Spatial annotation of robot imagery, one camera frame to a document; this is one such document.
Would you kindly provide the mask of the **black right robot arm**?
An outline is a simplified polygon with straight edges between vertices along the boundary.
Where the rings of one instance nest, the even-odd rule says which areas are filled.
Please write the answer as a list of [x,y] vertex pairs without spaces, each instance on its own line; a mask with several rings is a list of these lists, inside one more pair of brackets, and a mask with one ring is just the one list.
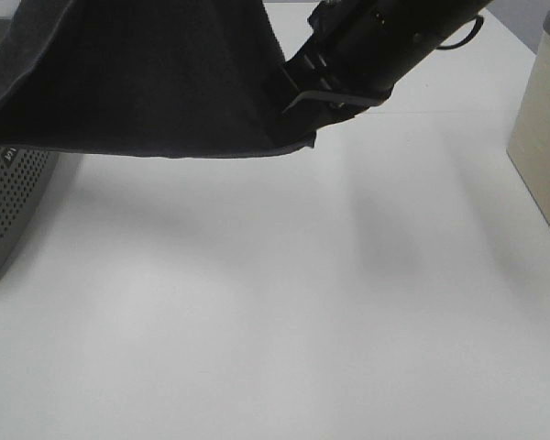
[[318,129],[383,105],[396,83],[467,23],[480,31],[477,0],[322,1],[308,18],[311,36],[265,83],[275,115],[269,137],[289,145]]

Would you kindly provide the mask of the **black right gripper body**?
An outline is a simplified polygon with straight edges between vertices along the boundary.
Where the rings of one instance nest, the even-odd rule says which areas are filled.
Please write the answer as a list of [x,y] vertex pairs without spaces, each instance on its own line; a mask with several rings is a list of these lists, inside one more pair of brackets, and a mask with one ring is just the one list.
[[335,63],[325,54],[325,22],[340,17],[343,1],[322,1],[308,17],[313,34],[293,57],[278,67],[264,82],[263,90],[274,108],[275,116],[267,124],[269,137],[278,145],[292,144],[312,137],[326,126],[351,119],[369,108],[305,101],[287,112],[282,107],[301,91],[323,90],[341,94],[367,95],[376,91],[347,72],[344,63]]

